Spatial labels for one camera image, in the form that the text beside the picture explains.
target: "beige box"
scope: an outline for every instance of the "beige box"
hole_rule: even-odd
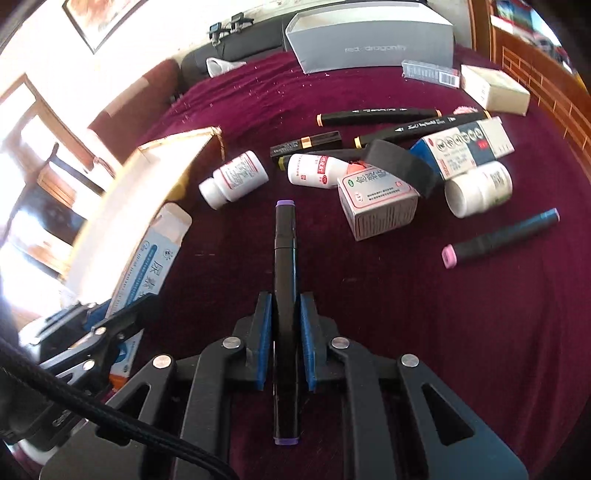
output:
[[[525,115],[530,93],[500,70],[462,65],[460,86],[484,109]]]
[[[355,240],[407,225],[417,209],[418,193],[408,183],[371,167],[339,179],[340,204]]]

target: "brick pattern wood panel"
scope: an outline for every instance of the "brick pattern wood panel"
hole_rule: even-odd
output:
[[[553,59],[513,35],[494,29],[493,60],[527,88],[569,143],[591,180],[591,97]]]

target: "white medicine box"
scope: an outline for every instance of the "white medicine box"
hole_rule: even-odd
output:
[[[484,109],[525,115],[530,93],[505,72],[462,65],[460,86]]]

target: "barcode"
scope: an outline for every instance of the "barcode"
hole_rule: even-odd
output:
[[[499,185],[505,185],[505,180],[501,176],[501,173],[496,171],[491,175],[491,180],[495,184],[495,188],[497,189]]]
[[[459,78],[449,75],[448,73],[439,72],[439,83],[450,85],[452,87],[458,87]]]

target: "white bottle cap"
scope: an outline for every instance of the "white bottle cap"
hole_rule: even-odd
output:
[[[482,192],[471,175],[459,175],[445,184],[445,199],[452,213],[464,218],[482,210]]]
[[[211,177],[199,184],[199,191],[214,210],[219,210],[222,205],[228,202],[228,199],[224,197],[222,191],[217,187],[216,181]]]

